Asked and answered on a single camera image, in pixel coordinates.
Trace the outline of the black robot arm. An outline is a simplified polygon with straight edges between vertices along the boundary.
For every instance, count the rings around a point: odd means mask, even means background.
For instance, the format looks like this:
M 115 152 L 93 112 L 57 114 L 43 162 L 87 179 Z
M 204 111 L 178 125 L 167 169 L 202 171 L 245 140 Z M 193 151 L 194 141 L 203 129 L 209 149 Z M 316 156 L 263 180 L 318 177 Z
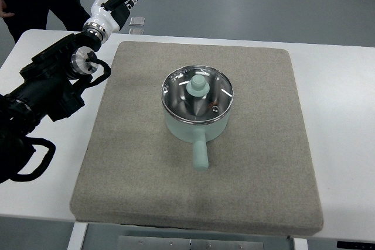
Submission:
M 95 52 L 107 40 L 97 28 L 60 39 L 32 58 L 20 74 L 24 82 L 1 96 L 1 182 L 26 182 L 50 165 L 56 146 L 29 136 L 48 116 L 70 117 L 84 106 L 83 91 L 105 81 L 110 66 Z

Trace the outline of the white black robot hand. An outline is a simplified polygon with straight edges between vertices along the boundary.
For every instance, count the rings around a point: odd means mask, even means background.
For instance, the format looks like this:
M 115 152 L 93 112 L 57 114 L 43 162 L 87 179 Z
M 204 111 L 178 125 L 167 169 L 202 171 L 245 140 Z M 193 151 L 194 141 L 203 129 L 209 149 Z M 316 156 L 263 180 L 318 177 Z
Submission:
M 131 9 L 139 0 L 95 0 L 91 6 L 91 17 L 84 30 L 95 30 L 101 38 L 108 39 L 120 31 L 130 16 Z

